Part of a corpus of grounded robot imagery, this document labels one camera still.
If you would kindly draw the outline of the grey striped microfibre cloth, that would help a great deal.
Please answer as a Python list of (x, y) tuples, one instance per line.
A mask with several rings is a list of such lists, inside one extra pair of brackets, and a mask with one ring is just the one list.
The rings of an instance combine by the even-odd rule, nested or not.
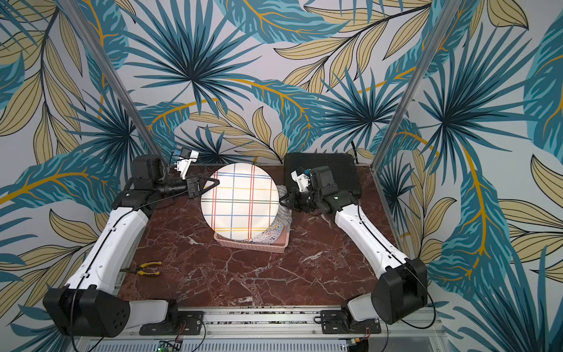
[(278, 185), (277, 190), (279, 193), (279, 207), (277, 211), (277, 216), (275, 218), (275, 222), (277, 224), (281, 224), (284, 227), (290, 227), (293, 217), (292, 217), (292, 210), (286, 205), (285, 196), (288, 193), (287, 187), (283, 185)]

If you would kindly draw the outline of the white plate with coloured stripes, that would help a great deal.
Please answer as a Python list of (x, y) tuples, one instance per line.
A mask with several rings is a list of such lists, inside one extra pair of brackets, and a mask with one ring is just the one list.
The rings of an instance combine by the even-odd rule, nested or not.
[(209, 227), (218, 235), (238, 242), (258, 239), (279, 211), (279, 190), (274, 179), (253, 164), (229, 164), (212, 174), (219, 184), (200, 198)]

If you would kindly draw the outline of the white plate with colourful squiggles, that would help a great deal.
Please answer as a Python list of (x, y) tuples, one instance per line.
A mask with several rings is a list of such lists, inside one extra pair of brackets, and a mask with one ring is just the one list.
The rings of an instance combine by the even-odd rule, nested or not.
[(249, 243), (258, 243), (258, 244), (273, 244), (278, 240), (284, 230), (289, 227), (289, 224), (282, 221), (275, 220), (270, 227), (268, 227), (265, 231), (260, 233), (259, 235), (254, 236)]

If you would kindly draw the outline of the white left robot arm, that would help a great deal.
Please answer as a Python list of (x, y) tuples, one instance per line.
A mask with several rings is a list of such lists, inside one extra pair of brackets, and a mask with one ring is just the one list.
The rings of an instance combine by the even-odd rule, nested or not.
[(126, 301), (118, 297), (150, 217), (164, 200), (198, 198), (218, 186), (214, 178), (190, 176), (199, 157), (194, 150), (177, 153), (169, 177), (158, 155), (133, 160), (132, 176), (111, 205), (108, 222), (84, 262), (61, 288), (51, 288), (43, 306), (67, 337), (117, 337), (127, 329), (144, 334), (168, 334), (186, 325), (173, 299)]

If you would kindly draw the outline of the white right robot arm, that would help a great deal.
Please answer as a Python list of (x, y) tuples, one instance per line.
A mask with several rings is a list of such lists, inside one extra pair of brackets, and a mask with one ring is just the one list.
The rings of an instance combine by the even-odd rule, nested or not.
[(353, 321), (380, 319), (386, 324), (401, 321), (428, 304), (428, 270), (419, 259), (410, 259), (378, 230), (349, 191), (340, 191), (329, 167), (297, 169), (297, 184), (280, 204), (302, 213), (333, 214), (343, 230), (368, 260), (377, 277), (372, 293), (348, 300), (344, 311)]

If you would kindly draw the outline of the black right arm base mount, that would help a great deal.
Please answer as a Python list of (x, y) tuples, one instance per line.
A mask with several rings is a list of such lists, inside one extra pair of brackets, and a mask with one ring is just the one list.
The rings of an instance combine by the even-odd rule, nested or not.
[(321, 310), (314, 321), (321, 325), (323, 334), (380, 334), (381, 324), (376, 319), (354, 320), (341, 309)]

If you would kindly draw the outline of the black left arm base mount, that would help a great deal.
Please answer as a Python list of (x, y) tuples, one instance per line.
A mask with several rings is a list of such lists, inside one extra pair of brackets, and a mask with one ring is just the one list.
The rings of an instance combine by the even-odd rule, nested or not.
[(195, 336), (202, 330), (203, 318), (202, 311), (179, 311), (160, 323), (143, 325), (139, 334), (141, 336)]

